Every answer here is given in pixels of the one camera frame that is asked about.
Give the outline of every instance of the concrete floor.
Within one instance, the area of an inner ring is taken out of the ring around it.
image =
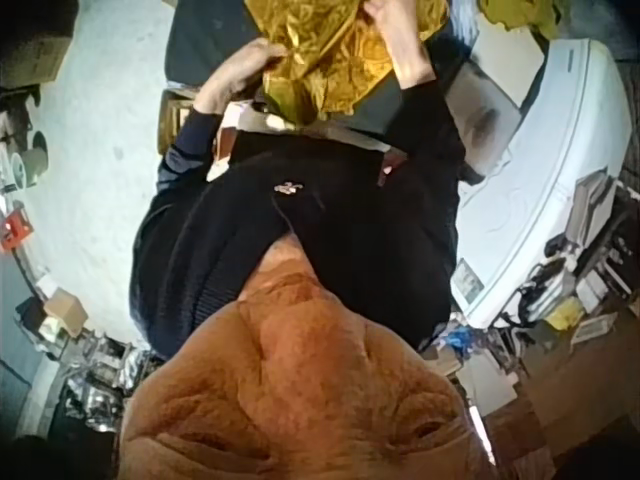
[[[57,80],[29,105],[49,170],[20,194],[32,269],[78,296],[89,327],[141,341],[128,312],[132,244],[154,193],[156,128],[173,9],[161,0],[80,0]]]

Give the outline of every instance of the hand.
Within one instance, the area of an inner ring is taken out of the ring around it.
[[[435,80],[429,54],[418,35],[416,0],[368,0],[364,9],[384,39],[400,88]]]
[[[257,38],[229,57],[213,72],[193,102],[194,110],[223,114],[234,95],[243,91],[274,58],[283,57],[287,49]]]

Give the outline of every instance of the white washing machine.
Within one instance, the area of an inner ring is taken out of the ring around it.
[[[563,271],[570,274],[572,259],[611,214],[611,179],[620,173],[631,136],[616,64],[599,42],[557,40],[550,43],[543,68],[537,96],[523,117],[515,106],[513,111],[500,107],[509,120],[498,128],[502,135],[491,137],[497,161],[481,166],[484,180],[460,185],[458,266],[451,284],[475,328],[504,326],[505,315],[518,323],[514,293],[537,265],[549,261],[543,253],[547,242],[566,234]],[[468,150],[477,150],[464,133],[469,130],[464,121],[478,116],[454,112],[454,117]],[[567,289],[562,277],[555,277],[549,291]],[[532,319],[544,318],[548,308],[543,310]]]

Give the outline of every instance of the navy sweater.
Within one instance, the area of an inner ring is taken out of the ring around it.
[[[382,154],[328,140],[241,132],[211,183],[221,118],[192,112],[158,171],[134,245],[131,313],[175,354],[237,299],[265,252],[293,231],[318,279],[349,309],[426,345],[451,309],[464,147],[437,82],[403,92],[385,140],[409,160],[377,186]],[[284,182],[294,195],[274,191]]]

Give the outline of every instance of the shiny gold paper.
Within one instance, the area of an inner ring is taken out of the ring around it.
[[[264,75],[280,113],[307,124],[328,113],[353,114],[393,68],[363,0],[245,0],[260,31],[289,55]],[[417,0],[420,38],[447,19],[446,0]]]

